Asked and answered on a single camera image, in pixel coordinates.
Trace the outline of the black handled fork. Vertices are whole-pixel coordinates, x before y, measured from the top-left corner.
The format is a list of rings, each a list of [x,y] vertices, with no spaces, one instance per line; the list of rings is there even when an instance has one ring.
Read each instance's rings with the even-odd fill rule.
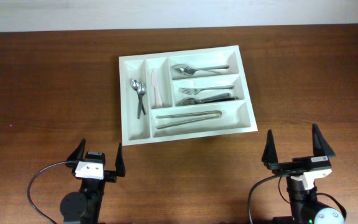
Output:
[[[203,103],[214,103],[214,102],[230,101],[230,100],[237,100],[237,99],[238,97],[232,96],[230,93],[222,93],[207,98],[192,98],[192,97],[184,98],[177,103],[177,106],[198,105]]]

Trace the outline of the small steel teaspoon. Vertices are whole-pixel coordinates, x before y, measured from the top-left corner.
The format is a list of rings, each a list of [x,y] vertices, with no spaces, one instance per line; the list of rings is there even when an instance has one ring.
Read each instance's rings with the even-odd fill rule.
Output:
[[[138,95],[138,112],[137,112],[137,119],[140,119],[141,113],[146,114],[144,104],[142,101],[143,96],[146,94],[146,86],[141,83],[137,89],[137,95]]]
[[[135,90],[136,93],[137,93],[137,89],[138,89],[139,85],[140,85],[140,83],[137,80],[135,80],[135,79],[131,80],[131,87],[133,90]]]

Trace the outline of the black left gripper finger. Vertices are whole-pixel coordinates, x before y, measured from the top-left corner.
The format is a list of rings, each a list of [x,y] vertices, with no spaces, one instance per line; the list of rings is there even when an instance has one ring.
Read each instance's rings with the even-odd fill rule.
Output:
[[[117,177],[125,177],[126,176],[126,167],[124,164],[124,157],[123,157],[123,148],[122,143],[119,143],[116,161],[115,161],[115,168],[116,168],[116,176]]]
[[[77,164],[83,159],[85,151],[86,139],[82,139],[77,148],[67,157],[65,164],[68,168],[75,168]]]

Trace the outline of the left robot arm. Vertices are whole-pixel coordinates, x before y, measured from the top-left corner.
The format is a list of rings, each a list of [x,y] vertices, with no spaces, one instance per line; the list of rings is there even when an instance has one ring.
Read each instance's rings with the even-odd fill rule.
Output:
[[[85,151],[86,140],[67,157],[67,167],[72,175],[81,180],[80,189],[65,195],[60,203],[64,223],[97,223],[107,183],[117,182],[126,175],[122,144],[119,144],[115,170],[106,170],[103,152]]]

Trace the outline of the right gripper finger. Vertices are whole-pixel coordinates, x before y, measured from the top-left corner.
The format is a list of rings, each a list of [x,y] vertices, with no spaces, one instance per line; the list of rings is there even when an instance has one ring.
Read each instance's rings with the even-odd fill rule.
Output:
[[[327,156],[328,158],[335,157],[336,154],[323,137],[317,124],[312,124],[312,140],[313,140],[313,155],[315,157]]]
[[[275,142],[271,129],[269,129],[267,132],[267,141],[266,141],[264,153],[262,154],[261,161],[264,163],[264,166],[269,170],[279,169],[277,151],[275,148]]]

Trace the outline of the steel fork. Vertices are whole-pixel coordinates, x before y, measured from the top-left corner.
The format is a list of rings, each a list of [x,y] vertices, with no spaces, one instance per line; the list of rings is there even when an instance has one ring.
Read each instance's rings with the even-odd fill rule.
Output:
[[[213,87],[204,87],[204,88],[179,88],[179,91],[186,95],[197,95],[202,91],[208,90],[232,90],[234,89],[234,85],[226,85],[226,86],[213,86]]]

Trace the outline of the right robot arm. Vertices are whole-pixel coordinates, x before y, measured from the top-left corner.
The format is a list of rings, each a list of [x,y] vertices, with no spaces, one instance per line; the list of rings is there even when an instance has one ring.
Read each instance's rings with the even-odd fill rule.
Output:
[[[336,210],[318,201],[316,179],[327,177],[332,172],[330,159],[335,156],[317,124],[312,125],[313,155],[293,158],[279,163],[273,132],[268,130],[262,162],[276,177],[287,180],[287,192],[291,215],[274,217],[273,223],[344,223],[346,209],[340,205]]]

